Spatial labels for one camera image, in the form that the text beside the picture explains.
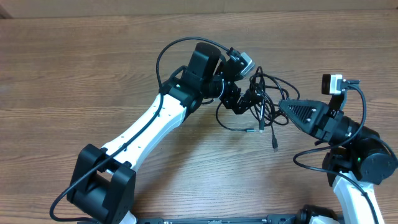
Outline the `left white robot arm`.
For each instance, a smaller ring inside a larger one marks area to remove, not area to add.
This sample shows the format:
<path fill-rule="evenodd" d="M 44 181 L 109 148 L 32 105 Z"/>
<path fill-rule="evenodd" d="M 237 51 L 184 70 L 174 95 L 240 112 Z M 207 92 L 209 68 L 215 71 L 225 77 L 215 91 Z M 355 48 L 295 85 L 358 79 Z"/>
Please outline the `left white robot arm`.
<path fill-rule="evenodd" d="M 101 148 L 87 144 L 79 153 L 67 200 L 86 213 L 78 223 L 128 223 L 136 173 L 150 152 L 194 113 L 205 99 L 218 98 L 236 114 L 249 108 L 236 81 L 255 66 L 246 54 L 209 41 L 197 43 L 188 65 L 160 85 L 151 107 L 125 132 Z"/>

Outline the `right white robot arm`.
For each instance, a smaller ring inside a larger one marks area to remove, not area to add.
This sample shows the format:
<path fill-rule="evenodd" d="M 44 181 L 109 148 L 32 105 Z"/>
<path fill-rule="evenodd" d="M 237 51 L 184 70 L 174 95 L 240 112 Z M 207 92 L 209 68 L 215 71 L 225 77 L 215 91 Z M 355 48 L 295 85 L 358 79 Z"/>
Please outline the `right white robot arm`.
<path fill-rule="evenodd" d="M 345 223 L 383 223 L 375 185 L 397 169 L 397 158 L 379 133 L 344 115 L 344 100 L 281 100 L 279 108 L 304 133 L 325 143 L 320 172 L 343 211 Z"/>

